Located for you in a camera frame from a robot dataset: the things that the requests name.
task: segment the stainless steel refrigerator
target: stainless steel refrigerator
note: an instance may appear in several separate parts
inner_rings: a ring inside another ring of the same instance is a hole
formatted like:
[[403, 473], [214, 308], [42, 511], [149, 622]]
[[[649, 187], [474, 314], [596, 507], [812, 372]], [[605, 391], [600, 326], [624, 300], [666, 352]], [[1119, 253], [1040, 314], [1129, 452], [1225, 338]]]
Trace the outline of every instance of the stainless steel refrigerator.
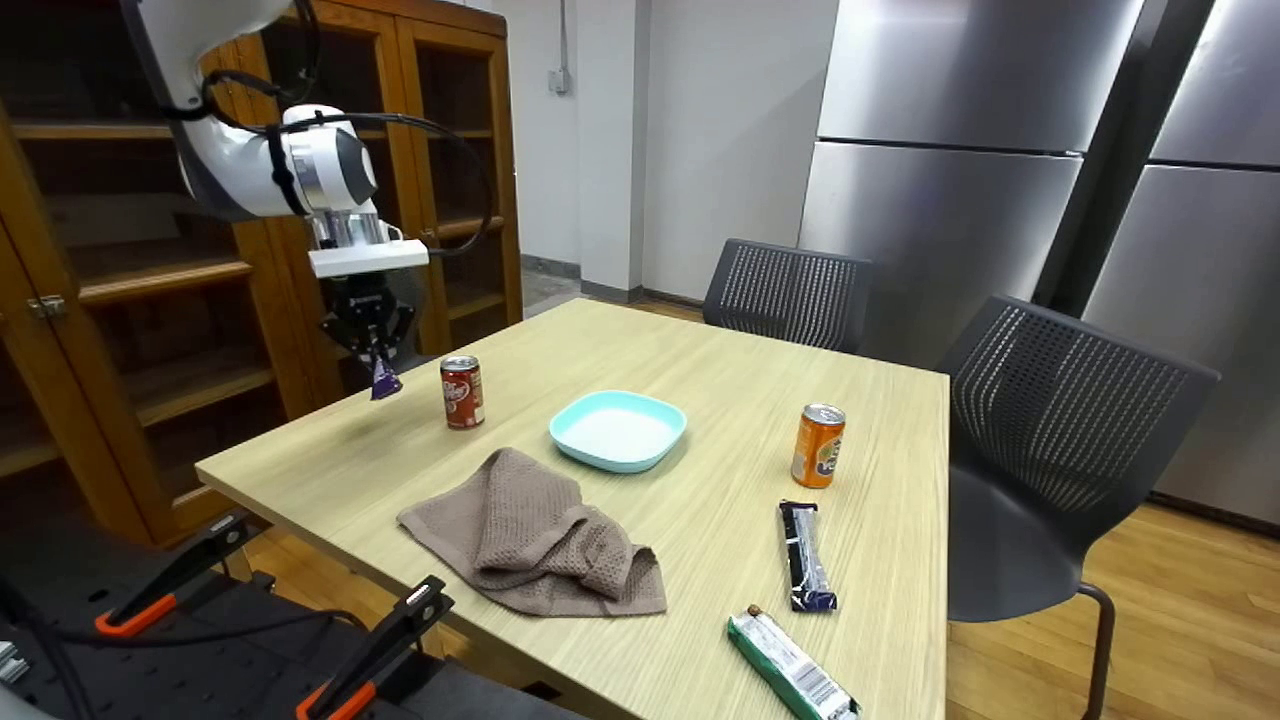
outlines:
[[863, 352], [1032, 297], [1141, 0], [845, 0], [799, 243], [877, 264]]
[[1280, 0], [1217, 0], [1088, 326], [1225, 372], [1164, 498], [1280, 527]]

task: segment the towel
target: towel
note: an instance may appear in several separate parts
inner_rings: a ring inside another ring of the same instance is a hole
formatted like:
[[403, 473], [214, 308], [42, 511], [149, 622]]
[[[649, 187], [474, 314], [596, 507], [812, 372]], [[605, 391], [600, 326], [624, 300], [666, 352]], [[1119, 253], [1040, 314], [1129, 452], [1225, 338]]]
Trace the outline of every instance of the towel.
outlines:
[[659, 617], [652, 548], [587, 507], [523, 452], [490, 452], [461, 488], [398, 511], [398, 527], [486, 599], [523, 617]]

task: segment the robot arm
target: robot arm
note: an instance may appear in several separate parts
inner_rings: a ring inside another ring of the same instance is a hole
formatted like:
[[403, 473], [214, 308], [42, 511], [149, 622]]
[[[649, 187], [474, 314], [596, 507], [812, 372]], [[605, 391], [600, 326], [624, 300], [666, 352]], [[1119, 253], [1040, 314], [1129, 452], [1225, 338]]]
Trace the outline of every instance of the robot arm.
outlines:
[[[398, 233], [379, 220], [369, 152], [351, 119], [340, 119], [340, 108], [284, 108], [272, 132], [232, 129], [205, 108], [199, 59], [235, 36], [266, 30], [289, 6], [292, 0], [121, 0], [150, 97], [173, 116], [186, 192], [225, 220], [308, 215], [314, 233], [314, 281], [429, 264], [423, 243], [398, 242]], [[387, 397], [398, 389], [392, 352], [408, 321], [384, 288], [369, 281], [351, 288], [351, 297], [325, 291], [329, 332], [335, 341], [360, 338], [360, 343], [349, 348], [369, 363], [372, 397]]]

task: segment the wall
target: wall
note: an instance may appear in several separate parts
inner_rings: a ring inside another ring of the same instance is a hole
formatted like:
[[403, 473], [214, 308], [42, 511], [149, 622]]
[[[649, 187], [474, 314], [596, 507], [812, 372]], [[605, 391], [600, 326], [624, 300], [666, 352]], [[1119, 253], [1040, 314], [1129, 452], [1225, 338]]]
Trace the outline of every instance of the wall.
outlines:
[[506, 15], [523, 258], [698, 300], [729, 236], [794, 243], [834, 0], [471, 0]]
[[639, 286], [698, 300], [729, 236], [794, 243], [834, 0], [652, 0]]

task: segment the light blue plate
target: light blue plate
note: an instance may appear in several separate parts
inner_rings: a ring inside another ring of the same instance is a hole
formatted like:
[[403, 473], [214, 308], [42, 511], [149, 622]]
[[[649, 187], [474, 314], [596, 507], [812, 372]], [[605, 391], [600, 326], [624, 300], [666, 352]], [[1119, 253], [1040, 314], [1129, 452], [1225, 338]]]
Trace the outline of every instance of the light blue plate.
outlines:
[[551, 443], [593, 467], [635, 477], [659, 466], [686, 416], [639, 391], [587, 391], [546, 421]]

